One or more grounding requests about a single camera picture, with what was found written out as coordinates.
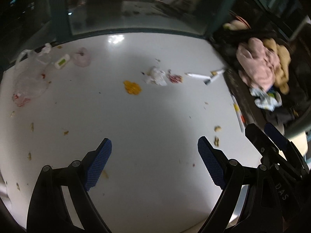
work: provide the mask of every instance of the food debris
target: food debris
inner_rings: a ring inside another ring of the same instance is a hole
[[[106,173],[105,170],[103,170],[103,171],[101,172],[101,175],[102,175],[105,179],[109,179],[109,176],[108,176],[108,174]]]
[[[215,126],[214,131],[215,131],[215,132],[221,131],[221,127],[220,127],[220,126]]]
[[[168,74],[166,75],[171,83],[183,83],[183,77],[177,74],[171,74],[171,69],[168,70]]]
[[[215,136],[214,145],[219,147],[219,138]]]
[[[135,82],[130,82],[130,81],[126,80],[123,82],[123,84],[124,84],[125,90],[129,94],[138,95],[142,91],[140,86]]]

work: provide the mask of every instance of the yellow food stain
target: yellow food stain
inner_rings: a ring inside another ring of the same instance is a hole
[[[221,131],[221,127],[220,127],[220,126],[215,126],[214,131],[215,131],[215,132]]]
[[[214,139],[214,145],[219,147],[219,138],[218,137],[215,137]]]
[[[109,176],[108,176],[108,174],[106,173],[105,170],[103,170],[103,171],[101,172],[101,175],[102,175],[105,179],[109,179]]]
[[[233,106],[234,106],[235,111],[239,111],[240,110],[237,104],[234,104]]]
[[[138,95],[142,91],[140,86],[135,82],[126,80],[123,82],[123,84],[125,86],[125,90],[131,95]]]

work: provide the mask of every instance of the glass wall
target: glass wall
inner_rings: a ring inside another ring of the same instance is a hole
[[[49,0],[2,0],[0,49],[9,61],[54,40]]]
[[[200,0],[66,0],[73,35],[107,29],[149,28],[203,34],[194,16]]]

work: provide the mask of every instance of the crumpled paper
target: crumpled paper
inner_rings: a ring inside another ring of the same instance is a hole
[[[160,70],[159,67],[153,66],[146,74],[145,82],[148,84],[157,84],[160,86],[166,86],[167,83],[164,80],[165,72]]]

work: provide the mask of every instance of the clutter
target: clutter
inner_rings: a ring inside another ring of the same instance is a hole
[[[236,53],[244,71],[239,75],[250,88],[262,88],[267,92],[275,82],[275,71],[280,67],[277,54],[268,50],[258,38],[240,43]]]
[[[275,108],[282,106],[282,99],[278,92],[269,90],[264,92],[261,89],[250,89],[252,96],[259,97],[255,99],[255,104],[258,108],[274,111]]]
[[[214,145],[219,147],[219,138],[215,136]]]
[[[21,107],[30,102],[31,99],[39,97],[48,88],[42,74],[45,74],[45,68],[51,61],[49,52],[51,45],[45,44],[40,53],[33,50],[22,51],[15,63],[14,78],[16,80],[13,102]],[[27,60],[21,63],[21,59],[27,54]]]
[[[130,81],[126,80],[123,82],[123,84],[124,84],[125,90],[129,94],[138,95],[142,91],[140,86],[135,82],[130,82]]]
[[[160,86],[166,86],[167,83],[164,80],[165,72],[160,70],[159,67],[153,66],[148,73],[146,73],[146,83],[153,83]]]
[[[289,93],[289,86],[287,84],[289,80],[288,66],[290,64],[290,53],[285,46],[278,45],[274,39],[265,39],[262,41],[263,45],[273,50],[280,60],[280,67],[275,70],[275,82],[274,86],[280,89],[281,93],[287,95]]]
[[[215,132],[221,131],[221,127],[220,126],[215,126],[214,131]]]
[[[61,57],[54,63],[54,66],[56,67],[56,69],[62,69],[68,63],[69,60],[70,60],[69,54],[65,54],[63,57]]]
[[[78,52],[72,56],[73,63],[80,67],[86,67],[91,64],[91,56],[88,50],[84,47],[80,48]]]
[[[183,83],[183,77],[177,74],[171,74],[171,69],[168,70],[166,76],[171,83]]]

